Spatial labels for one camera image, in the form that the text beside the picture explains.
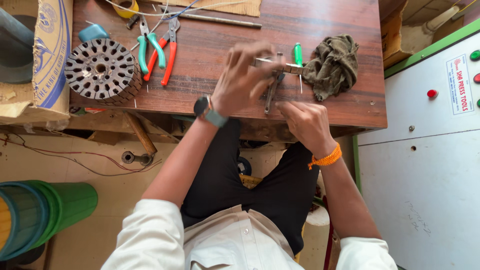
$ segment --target man's arm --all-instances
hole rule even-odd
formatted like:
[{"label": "man's arm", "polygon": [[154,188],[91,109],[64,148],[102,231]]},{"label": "man's arm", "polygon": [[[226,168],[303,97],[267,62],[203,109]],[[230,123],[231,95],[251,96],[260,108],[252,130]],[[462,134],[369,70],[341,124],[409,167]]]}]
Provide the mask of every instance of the man's arm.
[{"label": "man's arm", "polygon": [[[213,109],[227,117],[253,104],[273,82],[272,69],[283,63],[273,62],[260,68],[251,67],[250,63],[256,57],[274,53],[275,48],[268,42],[239,44],[232,48],[212,96]],[[170,201],[180,207],[217,131],[210,122],[195,120],[142,199]]]},{"label": "man's arm", "polygon": [[[300,102],[278,102],[290,131],[310,150],[316,159],[330,155],[336,142],[330,135],[327,110],[322,105]],[[342,158],[320,171],[328,194],[330,219],[340,238],[356,236],[379,238],[380,233],[353,182]]]}]

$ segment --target wooden tabletop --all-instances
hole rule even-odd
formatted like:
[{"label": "wooden tabletop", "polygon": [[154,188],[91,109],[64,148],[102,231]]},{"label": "wooden tabletop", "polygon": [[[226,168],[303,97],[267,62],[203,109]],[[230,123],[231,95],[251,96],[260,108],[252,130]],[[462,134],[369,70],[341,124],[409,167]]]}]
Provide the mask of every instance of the wooden tabletop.
[{"label": "wooden tabletop", "polygon": [[[152,3],[140,2],[140,10],[154,11]],[[330,124],[367,128],[386,128],[386,108],[382,47],[377,0],[263,0],[259,18],[223,12],[196,11],[194,14],[250,21],[263,25],[262,29],[232,26],[180,18],[177,31],[177,54],[167,86],[162,86],[163,71],[154,67],[150,80],[144,81],[135,100],[122,109],[161,111],[178,114],[192,114],[193,105],[203,93],[212,93],[223,69],[223,59],[235,43],[247,43],[266,39],[287,57],[291,57],[293,46],[300,42],[303,60],[314,57],[314,49],[327,36],[350,34],[360,45],[358,50],[358,80],[354,87],[338,97],[329,97],[319,102],[312,86],[303,84],[300,93],[298,76],[287,75],[279,84],[275,100],[297,100],[320,103],[327,107]],[[147,16],[151,28],[159,17]],[[119,17],[112,6],[103,0],[76,0],[73,6],[72,47],[80,45],[78,32],[90,24],[97,23],[109,33],[110,38],[133,47],[140,35],[136,25],[132,30],[125,27],[126,19]],[[161,24],[155,33],[161,37],[168,29],[168,23]],[[147,62],[153,47],[147,47]],[[164,47],[168,60],[169,45]],[[138,48],[132,52],[138,54]],[[266,93],[255,105],[234,116],[256,119],[283,119],[276,110],[264,114]],[[81,97],[71,91],[72,106],[101,108],[98,102]]]}]

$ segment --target white machine panel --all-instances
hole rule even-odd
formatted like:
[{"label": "white machine panel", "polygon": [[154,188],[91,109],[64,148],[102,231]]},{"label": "white machine panel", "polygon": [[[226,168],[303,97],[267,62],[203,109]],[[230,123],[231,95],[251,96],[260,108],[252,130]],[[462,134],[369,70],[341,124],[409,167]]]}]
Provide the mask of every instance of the white machine panel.
[{"label": "white machine panel", "polygon": [[[480,34],[386,79],[388,128],[359,135],[359,145],[480,129],[480,84],[473,82],[480,61],[469,58],[478,49]],[[427,96],[431,89],[436,98]]]},{"label": "white machine panel", "polygon": [[363,198],[397,265],[480,269],[480,130],[364,145],[359,159]]}]

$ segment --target man's right hand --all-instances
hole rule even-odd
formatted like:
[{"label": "man's right hand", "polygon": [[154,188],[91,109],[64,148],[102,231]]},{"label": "man's right hand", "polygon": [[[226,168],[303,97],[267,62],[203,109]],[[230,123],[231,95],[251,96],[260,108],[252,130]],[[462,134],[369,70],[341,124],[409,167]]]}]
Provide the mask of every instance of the man's right hand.
[{"label": "man's right hand", "polygon": [[287,120],[288,128],[316,159],[330,155],[336,141],[330,135],[327,109],[318,104],[277,102],[277,109]]}]

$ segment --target plastic bucket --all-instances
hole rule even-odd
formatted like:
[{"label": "plastic bucket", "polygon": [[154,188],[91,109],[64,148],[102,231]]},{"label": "plastic bucket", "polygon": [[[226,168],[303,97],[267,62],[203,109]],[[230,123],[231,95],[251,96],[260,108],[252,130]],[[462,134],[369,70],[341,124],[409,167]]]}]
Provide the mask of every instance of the plastic bucket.
[{"label": "plastic bucket", "polygon": [[34,181],[48,188],[55,196],[59,205],[58,223],[47,235],[47,240],[61,230],[74,225],[84,218],[89,217],[96,208],[98,195],[96,190],[87,183],[47,183]]},{"label": "plastic bucket", "polygon": [[51,186],[44,185],[43,181],[28,180],[22,182],[26,183],[27,185],[33,186],[43,194],[43,196],[47,200],[50,213],[47,226],[45,227],[45,230],[43,231],[40,238],[30,247],[30,249],[32,249],[41,246],[55,234],[55,226],[59,224],[59,202],[57,197],[55,197],[55,194],[53,194],[53,192],[50,190],[49,187]]},{"label": "plastic bucket", "polygon": [[0,260],[27,251],[41,236],[48,222],[48,204],[41,192],[21,182],[0,183],[0,196],[12,217],[12,228]]},{"label": "plastic bucket", "polygon": [[8,205],[0,197],[0,250],[7,243],[8,236],[10,235],[10,229],[12,228],[12,215],[8,210]]}]

